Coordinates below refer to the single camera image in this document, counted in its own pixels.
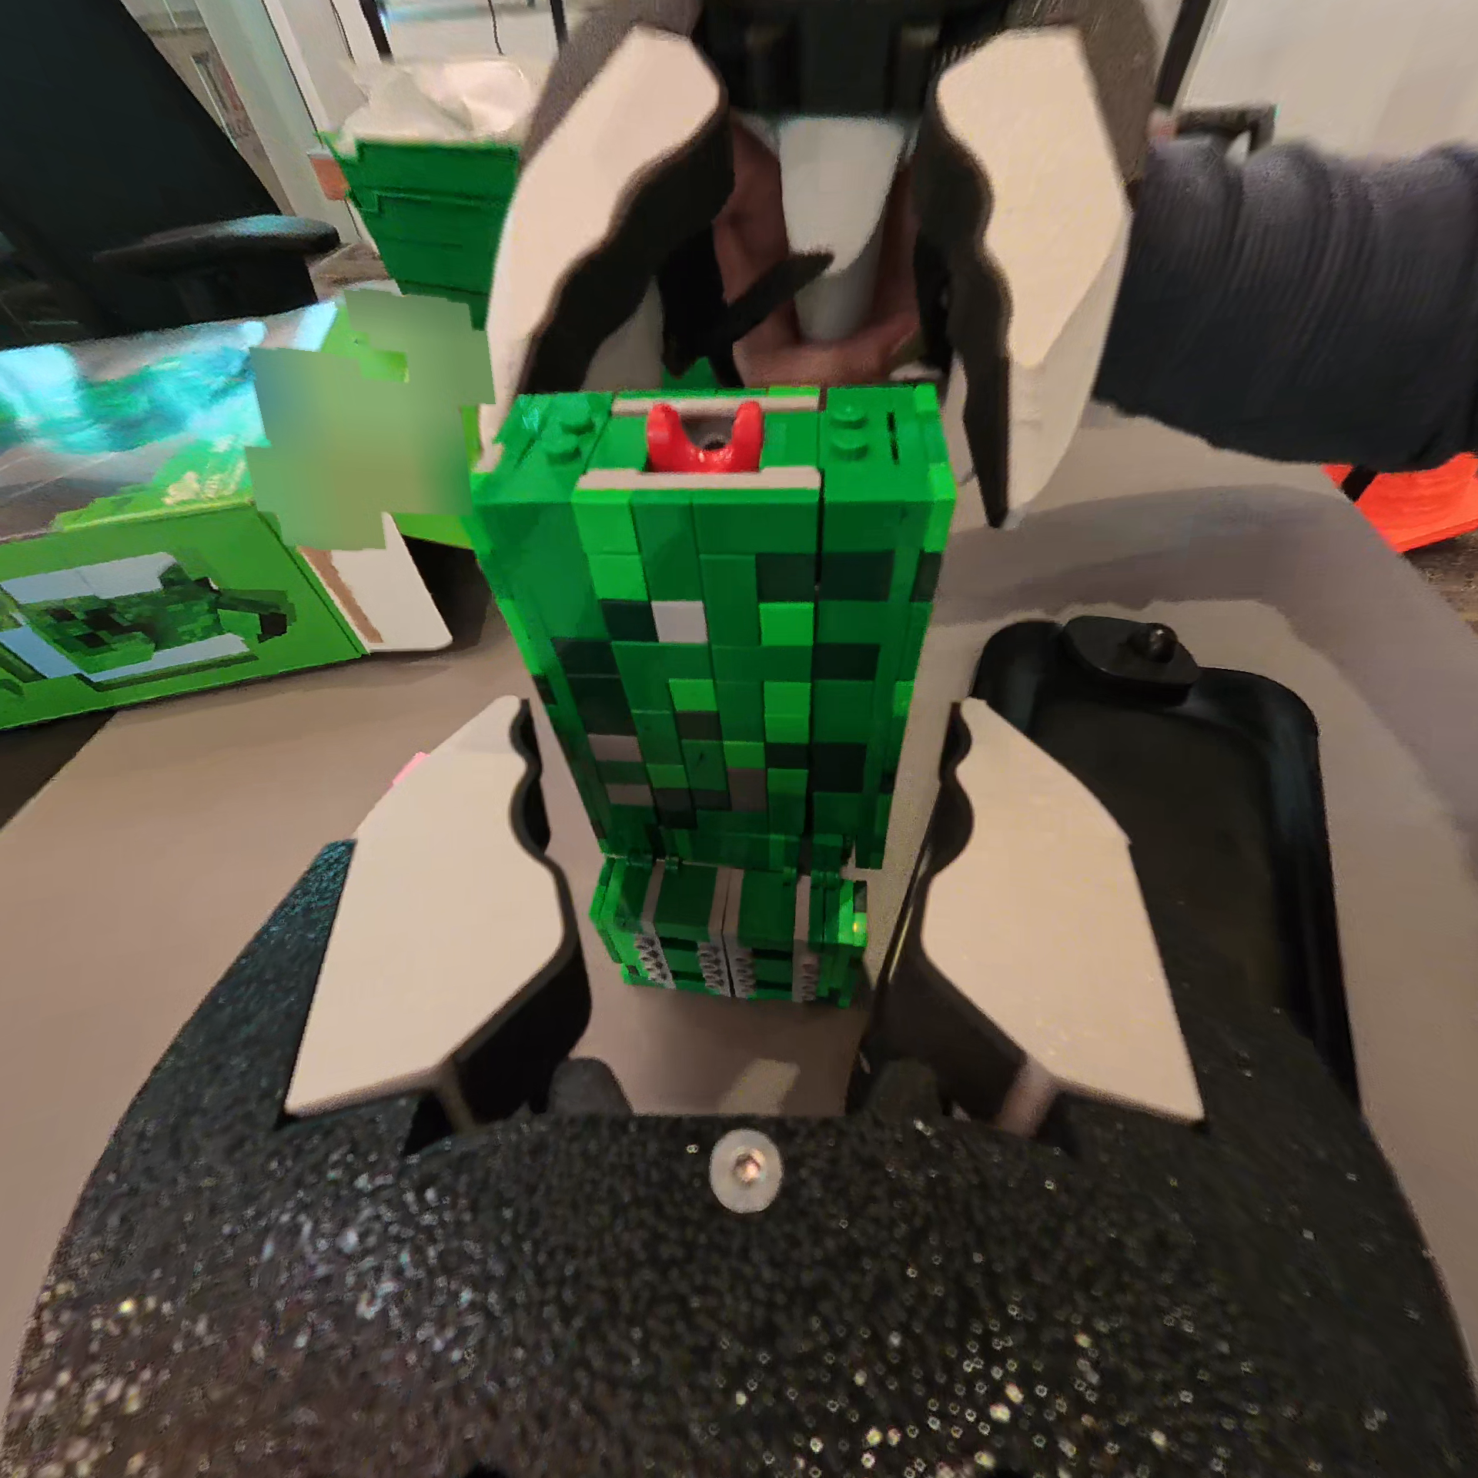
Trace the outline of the black office chair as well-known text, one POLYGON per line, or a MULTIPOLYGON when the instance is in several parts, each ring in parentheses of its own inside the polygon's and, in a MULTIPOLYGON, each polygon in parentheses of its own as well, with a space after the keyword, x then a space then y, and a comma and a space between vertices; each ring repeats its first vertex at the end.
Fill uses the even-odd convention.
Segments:
POLYGON ((318 299, 339 232, 276 209, 121 3, 2 3, 2 346, 318 299))

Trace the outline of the green plastic storage bin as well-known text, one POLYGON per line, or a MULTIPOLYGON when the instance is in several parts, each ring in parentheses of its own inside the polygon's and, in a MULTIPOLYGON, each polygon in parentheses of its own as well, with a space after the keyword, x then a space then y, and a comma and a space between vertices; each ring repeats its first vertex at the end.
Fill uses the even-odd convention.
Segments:
POLYGON ((382 139, 339 146, 329 134, 320 141, 399 292, 461 303, 482 329, 519 148, 382 139))

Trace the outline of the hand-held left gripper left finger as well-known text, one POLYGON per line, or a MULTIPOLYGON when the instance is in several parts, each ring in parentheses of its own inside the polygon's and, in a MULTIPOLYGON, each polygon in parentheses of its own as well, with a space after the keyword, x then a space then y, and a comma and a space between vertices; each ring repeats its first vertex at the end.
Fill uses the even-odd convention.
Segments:
POLYGON ((529 704, 496 698, 359 825, 283 1112, 429 1096, 452 1126, 551 1107, 580 943, 529 704))

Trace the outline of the black tray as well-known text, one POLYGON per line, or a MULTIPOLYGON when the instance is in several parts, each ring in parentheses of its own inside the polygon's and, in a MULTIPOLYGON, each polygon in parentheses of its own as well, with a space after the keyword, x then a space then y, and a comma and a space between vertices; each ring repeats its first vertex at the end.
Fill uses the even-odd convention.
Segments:
POLYGON ((1270 677, 1196 656, 1203 676, 1182 702, 1117 697, 1066 654, 1066 621, 994 633, 969 695, 1064 765, 1121 825, 1186 1043, 1212 1022, 1300 1038, 1360 1115, 1309 705, 1270 677))

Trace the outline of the green lego set box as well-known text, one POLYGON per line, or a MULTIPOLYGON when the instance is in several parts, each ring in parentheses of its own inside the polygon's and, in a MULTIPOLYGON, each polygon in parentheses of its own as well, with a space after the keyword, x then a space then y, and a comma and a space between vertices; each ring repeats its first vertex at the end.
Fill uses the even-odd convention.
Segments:
POLYGON ((424 572, 253 501, 257 348, 361 355, 345 301, 2 355, 2 728, 452 644, 424 572))

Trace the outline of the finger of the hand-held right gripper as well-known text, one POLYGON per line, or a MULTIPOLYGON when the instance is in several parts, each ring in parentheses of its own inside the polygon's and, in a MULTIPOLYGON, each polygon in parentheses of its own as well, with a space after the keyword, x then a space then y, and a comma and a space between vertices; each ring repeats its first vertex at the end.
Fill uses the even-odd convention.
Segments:
POLYGON ((1020 519, 1096 382, 1131 213, 1075 25, 1001 30, 936 79, 917 134, 917 299, 945 359, 950 466, 1020 519))
POLYGON ((716 72, 686 33, 630 26, 524 153, 485 313, 484 436, 522 394, 660 382, 660 308, 642 306, 732 185, 716 72))

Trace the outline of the black mount plate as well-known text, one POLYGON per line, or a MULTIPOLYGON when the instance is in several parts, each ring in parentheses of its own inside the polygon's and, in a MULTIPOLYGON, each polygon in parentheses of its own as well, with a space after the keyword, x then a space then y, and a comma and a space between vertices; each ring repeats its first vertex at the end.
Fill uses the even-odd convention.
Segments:
POLYGON ((1168 707, 1203 676, 1177 632, 1163 621, 1077 616, 1061 625, 1064 653, 1115 697, 1168 707))

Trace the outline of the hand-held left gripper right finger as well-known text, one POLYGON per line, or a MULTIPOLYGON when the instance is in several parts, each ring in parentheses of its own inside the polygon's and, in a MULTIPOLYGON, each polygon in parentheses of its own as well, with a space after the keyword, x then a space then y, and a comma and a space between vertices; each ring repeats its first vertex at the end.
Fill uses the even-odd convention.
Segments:
POLYGON ((1063 1096, 1202 1122, 1121 825, 982 698, 953 720, 915 911, 946 1096, 1001 1131, 1040 1129, 1063 1096))

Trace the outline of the person's right hand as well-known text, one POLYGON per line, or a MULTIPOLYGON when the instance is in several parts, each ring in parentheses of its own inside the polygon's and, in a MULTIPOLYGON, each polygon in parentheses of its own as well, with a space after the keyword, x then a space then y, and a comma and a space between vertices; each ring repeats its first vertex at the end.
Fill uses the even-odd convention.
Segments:
MULTIPOLYGON (((788 257, 783 216, 783 172, 771 148, 739 116, 730 116, 732 193, 712 223, 714 259, 728 301, 788 257)), ((772 311, 732 346, 746 385, 853 385, 892 378, 920 348, 913 250, 918 218, 911 199, 911 167, 892 185, 881 222, 880 257, 869 315, 851 336, 820 341, 802 336, 797 310, 772 311)))

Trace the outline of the orange object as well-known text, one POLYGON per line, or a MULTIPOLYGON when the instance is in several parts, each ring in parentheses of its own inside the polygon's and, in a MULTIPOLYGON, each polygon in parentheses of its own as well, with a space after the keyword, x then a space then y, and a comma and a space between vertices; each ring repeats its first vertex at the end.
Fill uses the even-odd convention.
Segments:
POLYGON ((1395 552, 1476 529, 1474 454, 1406 473, 1374 473, 1346 464, 1323 466, 1323 471, 1395 552))

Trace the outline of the green lego creeper model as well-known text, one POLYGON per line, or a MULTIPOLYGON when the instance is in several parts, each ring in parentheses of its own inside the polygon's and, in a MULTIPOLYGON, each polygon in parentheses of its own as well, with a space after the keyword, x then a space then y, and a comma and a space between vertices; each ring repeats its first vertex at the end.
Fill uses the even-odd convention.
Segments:
POLYGON ((955 507, 934 387, 524 394, 470 537, 603 853, 632 985, 862 985, 955 507))

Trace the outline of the white plastic bag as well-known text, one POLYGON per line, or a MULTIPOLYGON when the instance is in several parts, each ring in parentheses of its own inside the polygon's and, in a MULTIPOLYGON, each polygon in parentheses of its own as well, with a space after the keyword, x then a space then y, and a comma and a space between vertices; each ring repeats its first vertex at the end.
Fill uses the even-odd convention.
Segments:
POLYGON ((355 67, 364 102, 332 139, 348 153, 361 141, 517 144, 547 74, 507 56, 355 67))

